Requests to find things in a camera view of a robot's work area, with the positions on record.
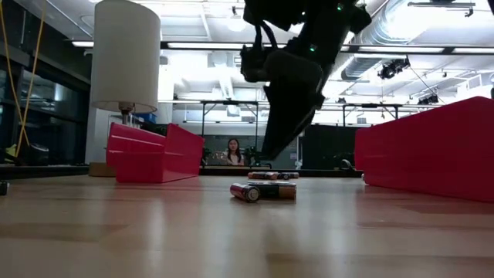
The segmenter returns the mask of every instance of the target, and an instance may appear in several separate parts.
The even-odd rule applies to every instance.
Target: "pipe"
[[[208,20],[206,20],[206,13],[204,12],[204,5],[201,5],[201,20],[202,25],[204,26],[204,30],[206,31],[206,36],[208,37],[208,41],[211,42],[211,32],[209,31]]]
[[[423,33],[429,26],[428,20],[414,21],[414,28],[409,29],[408,34],[404,32],[400,22],[409,20],[405,10],[408,8],[408,1],[388,0],[374,12],[373,22],[362,32],[355,35],[351,40],[352,44],[358,45],[404,45]],[[332,74],[333,79],[356,81],[360,79],[366,71],[381,63],[382,58],[360,58],[351,54],[340,54],[335,62],[335,69],[339,69]]]
[[[91,35],[89,32],[87,32],[83,27],[81,27],[77,22],[73,21],[65,12],[62,12],[61,9],[59,9],[57,6],[55,6],[53,3],[51,3],[50,0],[46,0],[46,2],[51,5],[55,10],[57,10],[61,15],[63,15],[66,19],[68,19],[72,24],[74,24],[77,28],[79,28],[81,31],[83,31],[86,35],[88,35],[90,38],[93,38],[93,35]]]

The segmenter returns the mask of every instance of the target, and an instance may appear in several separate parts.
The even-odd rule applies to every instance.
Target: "table surface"
[[[301,178],[296,202],[247,204],[228,191],[239,181],[13,181],[0,276],[494,277],[494,205],[349,178]]]

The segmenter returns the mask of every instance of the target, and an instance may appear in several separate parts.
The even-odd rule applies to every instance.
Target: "window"
[[[25,125],[31,144],[49,149],[49,164],[79,164],[84,162],[86,148],[86,126],[67,120],[60,120],[30,110]]]
[[[21,102],[24,105],[27,103],[31,78],[32,73],[24,71],[21,95]],[[81,93],[37,75],[34,78],[29,106],[78,120],[86,120],[87,117],[84,112],[84,101]]]
[[[13,112],[12,107],[0,105],[0,149],[11,145]]]
[[[5,93],[7,90],[7,73],[0,70],[0,98],[5,98]]]

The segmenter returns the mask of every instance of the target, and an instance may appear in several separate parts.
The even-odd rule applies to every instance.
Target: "battery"
[[[269,179],[276,180],[278,179],[278,172],[250,172],[247,174],[247,177],[252,179]]]
[[[257,202],[260,197],[257,187],[251,185],[241,185],[238,183],[230,185],[230,193],[232,193],[232,195],[236,198],[246,202]]]
[[[286,181],[249,181],[247,185],[255,186],[261,198],[296,199],[296,184]]]
[[[284,179],[284,180],[289,180],[291,178],[299,178],[300,174],[296,172],[286,172],[286,173],[279,173],[278,174],[278,179]]]

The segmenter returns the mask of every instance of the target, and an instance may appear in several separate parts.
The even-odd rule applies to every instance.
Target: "red storage bin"
[[[112,123],[107,164],[118,182],[163,183],[199,174],[204,139],[175,124],[167,136]]]
[[[494,202],[494,100],[452,103],[360,129],[355,165],[369,185]]]

